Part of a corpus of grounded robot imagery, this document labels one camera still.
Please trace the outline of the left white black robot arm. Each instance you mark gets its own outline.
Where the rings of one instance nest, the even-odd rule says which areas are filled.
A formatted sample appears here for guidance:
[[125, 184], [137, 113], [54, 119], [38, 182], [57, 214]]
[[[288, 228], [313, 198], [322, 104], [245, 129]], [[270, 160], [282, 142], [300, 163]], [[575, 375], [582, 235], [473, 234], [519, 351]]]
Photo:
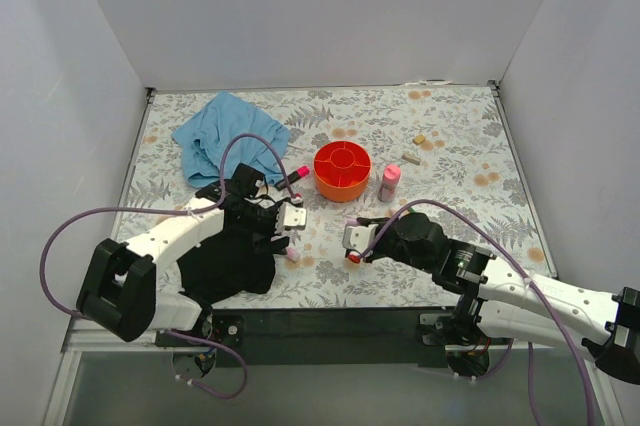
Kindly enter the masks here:
[[300, 197], [260, 194], [262, 173], [245, 165], [196, 192], [183, 214], [94, 250], [76, 301], [86, 318], [131, 342], [148, 330], [178, 330], [193, 346], [213, 332], [213, 304], [264, 294], [289, 231], [306, 225]]

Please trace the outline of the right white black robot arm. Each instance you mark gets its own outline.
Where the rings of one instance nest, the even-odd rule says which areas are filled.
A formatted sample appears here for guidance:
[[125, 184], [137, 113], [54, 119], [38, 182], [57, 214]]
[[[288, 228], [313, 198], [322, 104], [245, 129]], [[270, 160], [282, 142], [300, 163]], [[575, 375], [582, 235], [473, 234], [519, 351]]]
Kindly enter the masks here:
[[639, 382], [639, 292], [600, 292], [537, 273], [520, 274], [489, 250], [449, 238], [423, 213], [351, 220], [342, 244], [347, 258], [390, 258], [430, 274], [458, 295], [445, 322], [449, 341], [509, 338], [568, 347], [605, 374]]

